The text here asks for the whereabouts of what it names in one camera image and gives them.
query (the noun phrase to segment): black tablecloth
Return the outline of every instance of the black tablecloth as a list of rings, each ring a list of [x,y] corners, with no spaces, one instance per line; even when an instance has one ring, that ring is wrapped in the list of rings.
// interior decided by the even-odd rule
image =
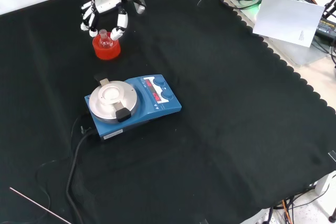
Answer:
[[[183,108],[82,147],[72,189],[86,223],[240,223],[332,171],[335,111],[219,0],[146,0],[143,15],[128,4],[122,53],[108,62],[80,30],[81,3],[0,17],[0,222],[43,214],[8,188],[48,204],[34,172],[67,155],[104,70],[110,80],[162,74]],[[68,159],[54,162],[38,181],[51,210],[73,221],[68,172]]]

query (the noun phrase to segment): metal rod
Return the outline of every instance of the metal rod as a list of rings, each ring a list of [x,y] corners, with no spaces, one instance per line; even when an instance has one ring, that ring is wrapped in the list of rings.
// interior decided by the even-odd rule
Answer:
[[[63,219],[62,217],[59,217],[57,214],[55,214],[55,213],[53,213],[52,211],[50,211],[49,209],[47,209],[47,208],[41,206],[39,203],[36,203],[36,202],[33,201],[32,199],[29,199],[27,196],[23,195],[22,193],[18,192],[17,190],[15,190],[15,189],[13,189],[13,188],[11,188],[11,187],[10,187],[10,190],[12,190],[12,191],[16,192],[17,194],[19,194],[20,196],[22,196],[22,197],[28,199],[28,200],[31,201],[32,203],[38,205],[40,208],[46,210],[48,213],[50,213],[50,214],[56,216],[58,219],[64,221],[65,223],[67,223],[67,224],[71,224],[69,221]]]

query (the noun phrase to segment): red led display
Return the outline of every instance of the red led display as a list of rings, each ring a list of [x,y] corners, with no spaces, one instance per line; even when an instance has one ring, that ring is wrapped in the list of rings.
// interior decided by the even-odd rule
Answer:
[[[155,98],[155,100],[158,102],[158,101],[161,101],[160,97],[158,96],[157,93],[153,93],[153,96]]]
[[[159,97],[158,93],[156,92],[155,88],[153,87],[151,81],[146,79],[145,82],[146,82],[146,85],[148,86],[149,90],[152,92],[156,102],[161,101],[161,98]]]
[[[150,80],[146,80],[146,84],[147,84],[148,87],[151,87],[151,86],[152,86]]]

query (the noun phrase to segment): red cup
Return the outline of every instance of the red cup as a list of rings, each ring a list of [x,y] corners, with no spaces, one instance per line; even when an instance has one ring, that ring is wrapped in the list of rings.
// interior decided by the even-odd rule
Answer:
[[[121,48],[120,48],[119,40],[114,40],[113,45],[110,48],[100,47],[99,41],[100,41],[100,35],[98,34],[93,39],[92,44],[93,44],[93,48],[95,49],[96,55],[99,59],[111,60],[111,59],[116,58],[120,54]]]

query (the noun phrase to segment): white paper sheet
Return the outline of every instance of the white paper sheet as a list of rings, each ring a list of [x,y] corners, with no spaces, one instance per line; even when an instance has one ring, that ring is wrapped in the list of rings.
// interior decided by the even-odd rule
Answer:
[[[253,33],[309,47],[323,11],[297,0],[262,0]]]

